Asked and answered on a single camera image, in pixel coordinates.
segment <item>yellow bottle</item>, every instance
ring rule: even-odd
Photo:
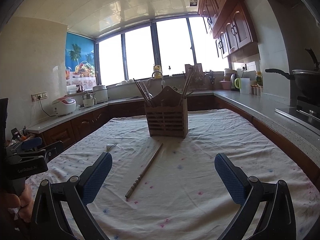
[[[156,70],[159,70],[162,73],[162,67],[160,65],[153,66],[153,71],[156,71]],[[159,72],[155,73],[155,79],[156,78],[162,78]]]

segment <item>kitchen counter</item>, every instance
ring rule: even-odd
[[[303,125],[275,112],[275,108],[288,108],[287,105],[234,91],[216,90],[213,91],[213,94],[271,127],[291,141],[320,167],[320,136]]]
[[[213,90],[196,90],[191,95],[189,95],[189,97],[205,96],[205,95],[213,95]],[[83,114],[87,114],[92,111],[98,110],[98,109],[103,108],[105,106],[130,103],[130,102],[138,102],[138,101],[144,101],[144,99],[142,97],[141,98],[134,98],[134,99],[120,98],[120,99],[109,100],[108,102],[104,102],[104,103],[99,103],[99,104],[96,104],[96,105],[94,105],[92,107],[88,107],[88,108],[82,107],[82,108],[74,111],[71,114],[67,114],[67,115],[63,115],[63,116],[59,116],[59,117],[50,117],[48,120],[46,120],[44,122],[41,122],[41,123],[38,123],[34,126],[29,127],[27,129],[27,132],[39,134],[39,133],[42,133],[46,130],[49,130],[50,128],[55,127],[59,124],[70,121],[71,119],[74,119],[74,118],[79,117]]]

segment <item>pan handle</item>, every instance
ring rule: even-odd
[[[289,80],[294,80],[294,75],[290,75],[289,73],[286,73],[280,69],[276,69],[276,68],[268,68],[265,70],[265,72],[267,73],[278,73],[280,75],[283,75],[284,77],[286,77]]]
[[[319,70],[319,62],[317,60],[316,55],[314,54],[312,49],[305,49],[307,52],[309,52],[310,56],[312,57],[313,63],[315,64],[315,71]]]

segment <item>gas stove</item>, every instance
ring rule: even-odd
[[[298,96],[296,108],[276,108],[276,112],[320,135],[320,104]]]

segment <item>black cable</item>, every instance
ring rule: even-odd
[[[41,97],[38,97],[38,99],[39,99],[39,101],[40,101],[41,109],[42,109],[42,111],[44,111],[43,108],[42,108],[42,104],[41,104],[41,99],[40,99],[40,98],[41,98]],[[50,116],[50,117],[54,117],[54,116],[55,116],[55,115],[49,115],[49,114],[47,114],[46,111],[44,111],[44,112],[46,113],[47,116]]]

